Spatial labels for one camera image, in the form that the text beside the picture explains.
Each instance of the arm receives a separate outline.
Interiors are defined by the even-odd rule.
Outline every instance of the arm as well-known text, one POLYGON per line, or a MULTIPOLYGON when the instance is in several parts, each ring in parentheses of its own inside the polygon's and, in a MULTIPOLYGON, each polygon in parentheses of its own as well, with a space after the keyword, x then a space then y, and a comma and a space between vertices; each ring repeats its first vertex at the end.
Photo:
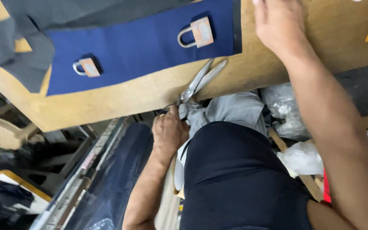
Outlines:
POLYGON ((368 138, 359 112, 306 39, 298 1, 254 4, 256 32, 286 66, 328 173, 335 211, 355 228, 368 229, 368 138))
POLYGON ((127 203, 123 230, 155 230, 154 219, 160 208, 164 180, 171 160, 188 139, 188 125, 181 122, 177 107, 154 119, 153 150, 127 203))

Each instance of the table top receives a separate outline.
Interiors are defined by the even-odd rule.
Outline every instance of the table top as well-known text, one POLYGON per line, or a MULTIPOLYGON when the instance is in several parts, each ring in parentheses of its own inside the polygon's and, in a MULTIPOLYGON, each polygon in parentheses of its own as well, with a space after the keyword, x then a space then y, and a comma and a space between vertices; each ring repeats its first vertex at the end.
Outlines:
MULTIPOLYGON (((368 0, 304 0, 308 37, 332 72, 368 65, 368 0)), ((227 66, 197 95, 206 99, 288 81, 281 61, 255 34, 253 4, 241 0, 242 54, 227 59, 227 66)), ((81 124, 151 111, 173 103, 207 62, 200 60, 161 70, 121 84, 45 97, 29 93, 0 68, 0 92, 41 130, 53 131, 81 124)))

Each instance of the beige plastic stool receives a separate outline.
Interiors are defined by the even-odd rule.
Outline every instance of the beige plastic stool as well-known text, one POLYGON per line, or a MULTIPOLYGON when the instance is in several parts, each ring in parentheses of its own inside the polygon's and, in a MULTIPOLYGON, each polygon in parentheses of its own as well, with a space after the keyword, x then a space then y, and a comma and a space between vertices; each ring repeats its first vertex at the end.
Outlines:
POLYGON ((38 127, 32 122, 24 128, 18 128, 9 122, 10 119, 17 118, 18 114, 20 111, 12 104, 0 108, 0 148, 19 149, 38 132, 38 127))

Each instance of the cutting table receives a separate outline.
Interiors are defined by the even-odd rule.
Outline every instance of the cutting table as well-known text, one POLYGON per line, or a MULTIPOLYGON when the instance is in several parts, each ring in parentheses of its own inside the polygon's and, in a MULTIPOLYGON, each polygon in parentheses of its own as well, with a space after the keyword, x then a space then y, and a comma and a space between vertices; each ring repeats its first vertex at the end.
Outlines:
MULTIPOLYGON (((308 37, 332 72, 368 65, 368 43, 364 42, 368 33, 368 0, 303 2, 308 37)), ((227 66, 198 93, 198 99, 288 81, 281 61, 255 34, 252 1, 242 0, 241 4, 243 52, 227 58, 227 66)), ((175 102, 205 62, 179 65, 113 86, 49 97, 45 96, 48 77, 41 93, 31 94, 0 68, 0 92, 42 131, 48 132, 163 108, 175 102)))

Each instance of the hand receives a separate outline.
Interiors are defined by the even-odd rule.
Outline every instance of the hand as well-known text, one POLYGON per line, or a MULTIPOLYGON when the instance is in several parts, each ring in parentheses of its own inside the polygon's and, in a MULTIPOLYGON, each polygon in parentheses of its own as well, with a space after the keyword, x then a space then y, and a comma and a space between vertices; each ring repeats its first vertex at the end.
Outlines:
POLYGON ((159 115, 153 121, 153 149, 158 149, 167 157, 173 157, 188 140, 189 127, 178 116, 178 108, 171 106, 166 115, 159 115))
POLYGON ((290 55, 305 55, 312 47, 305 36, 299 0, 252 0, 256 34, 282 61, 290 55))

